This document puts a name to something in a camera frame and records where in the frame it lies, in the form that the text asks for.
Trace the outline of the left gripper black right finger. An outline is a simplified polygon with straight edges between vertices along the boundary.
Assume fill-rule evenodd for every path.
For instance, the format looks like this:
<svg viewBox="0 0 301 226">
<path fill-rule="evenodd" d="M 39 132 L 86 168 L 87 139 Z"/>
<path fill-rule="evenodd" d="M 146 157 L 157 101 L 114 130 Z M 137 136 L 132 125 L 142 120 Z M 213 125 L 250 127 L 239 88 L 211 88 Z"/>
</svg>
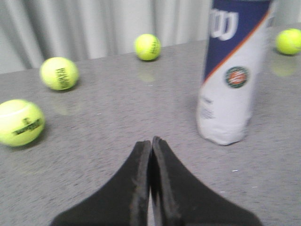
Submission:
<svg viewBox="0 0 301 226">
<path fill-rule="evenodd" d="M 152 141 L 150 187 L 157 226 L 260 226 L 252 212 L 199 181 L 160 137 Z"/>
</svg>

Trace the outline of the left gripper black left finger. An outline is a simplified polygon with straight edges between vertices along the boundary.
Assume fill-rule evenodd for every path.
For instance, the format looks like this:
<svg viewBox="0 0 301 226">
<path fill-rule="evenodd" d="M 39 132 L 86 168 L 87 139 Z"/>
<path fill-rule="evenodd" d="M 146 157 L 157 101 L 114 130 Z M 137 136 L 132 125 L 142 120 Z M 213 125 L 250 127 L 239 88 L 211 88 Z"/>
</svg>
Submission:
<svg viewBox="0 0 301 226">
<path fill-rule="evenodd" d="M 145 226 L 150 141 L 140 141 L 116 174 L 94 194 L 57 215 L 53 226 Z"/>
</svg>

